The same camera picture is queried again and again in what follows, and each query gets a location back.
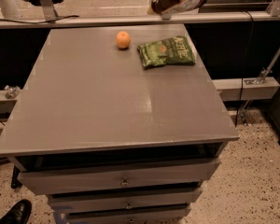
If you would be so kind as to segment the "green kettle chip bag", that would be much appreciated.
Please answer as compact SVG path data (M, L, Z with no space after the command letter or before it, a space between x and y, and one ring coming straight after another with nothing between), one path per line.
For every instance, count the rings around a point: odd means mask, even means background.
M189 41L182 35L139 45L137 49L145 68L195 64Z

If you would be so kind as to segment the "grey drawer cabinet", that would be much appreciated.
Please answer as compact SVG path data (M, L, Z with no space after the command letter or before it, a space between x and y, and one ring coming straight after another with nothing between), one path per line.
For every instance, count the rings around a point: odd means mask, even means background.
M0 136L0 157L20 173L219 159L238 134L204 65L145 69L136 47L116 47L116 34L49 33ZM39 195L200 188L204 181Z

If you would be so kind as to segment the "orange fruit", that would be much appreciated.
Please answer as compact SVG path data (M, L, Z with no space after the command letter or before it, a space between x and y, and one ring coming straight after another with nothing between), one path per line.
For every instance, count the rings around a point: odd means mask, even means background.
M127 49L130 46L131 37L125 31L120 31L116 35L116 44L119 49Z

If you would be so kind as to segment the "bottom grey drawer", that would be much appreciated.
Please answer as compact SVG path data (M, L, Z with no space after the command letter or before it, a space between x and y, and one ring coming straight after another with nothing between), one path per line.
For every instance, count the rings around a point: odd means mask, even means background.
M173 204L152 207L138 207L130 210L116 209L84 213L72 213L66 216L70 224L133 224L137 221L159 218L185 217L189 213L187 204Z

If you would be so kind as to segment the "grey drawer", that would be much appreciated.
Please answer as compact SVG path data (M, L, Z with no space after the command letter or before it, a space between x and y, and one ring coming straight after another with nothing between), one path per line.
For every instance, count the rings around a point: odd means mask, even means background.
M159 218L185 217L189 213L187 204L173 204L152 207L138 207L130 210L116 209L84 213L72 213L66 216L70 224L133 224L137 221Z
M60 213L125 210L136 207L194 203L201 193L201 188L189 187L133 190L62 198L50 197L49 205Z
M132 163L20 173L19 180L34 194L62 194L200 182L210 179L219 165L217 158Z

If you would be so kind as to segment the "grey lower side beam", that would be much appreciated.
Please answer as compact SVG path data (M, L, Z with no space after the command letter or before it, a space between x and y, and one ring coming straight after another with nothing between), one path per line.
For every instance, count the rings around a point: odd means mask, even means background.
M262 83L255 77L214 79L213 83L224 102L272 99L280 87L274 77L266 77Z

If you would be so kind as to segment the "top grey drawer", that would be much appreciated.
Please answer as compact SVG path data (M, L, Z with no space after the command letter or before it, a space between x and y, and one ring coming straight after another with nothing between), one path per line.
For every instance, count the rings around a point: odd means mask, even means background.
M217 158L132 163L20 173L19 180L34 194L62 194L200 182L210 179L219 165Z

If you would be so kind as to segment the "middle grey drawer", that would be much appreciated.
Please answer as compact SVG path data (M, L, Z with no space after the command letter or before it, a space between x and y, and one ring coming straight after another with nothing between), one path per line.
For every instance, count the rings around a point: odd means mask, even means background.
M194 203L201 193L201 188L189 187L133 190L62 198L50 197L49 205L60 213L125 210L136 207Z

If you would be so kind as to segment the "crumpled clear plastic object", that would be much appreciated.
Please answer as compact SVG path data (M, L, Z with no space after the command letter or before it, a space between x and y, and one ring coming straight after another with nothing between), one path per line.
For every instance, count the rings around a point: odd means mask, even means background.
M14 99L19 95L19 93L21 91L21 88L19 86L8 86L8 85L6 85L5 86L5 91L6 91L6 98L7 99Z

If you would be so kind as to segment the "black leather shoe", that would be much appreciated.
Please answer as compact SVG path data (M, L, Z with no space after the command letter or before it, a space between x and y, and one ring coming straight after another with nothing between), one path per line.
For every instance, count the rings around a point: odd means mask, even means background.
M32 204L23 199L14 204L11 209L0 218L0 224L26 224L32 212Z

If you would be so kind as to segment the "grey metal rail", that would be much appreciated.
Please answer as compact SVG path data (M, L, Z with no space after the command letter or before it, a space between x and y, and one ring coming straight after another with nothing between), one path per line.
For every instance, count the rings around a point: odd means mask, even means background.
M77 17L76 15L70 15L68 17L61 17L52 21L31 19L0 19L0 29L110 27L181 23L221 23L241 21L280 21L280 15L273 17L265 11L174 14L171 16L170 19L163 19L160 15L98 18Z

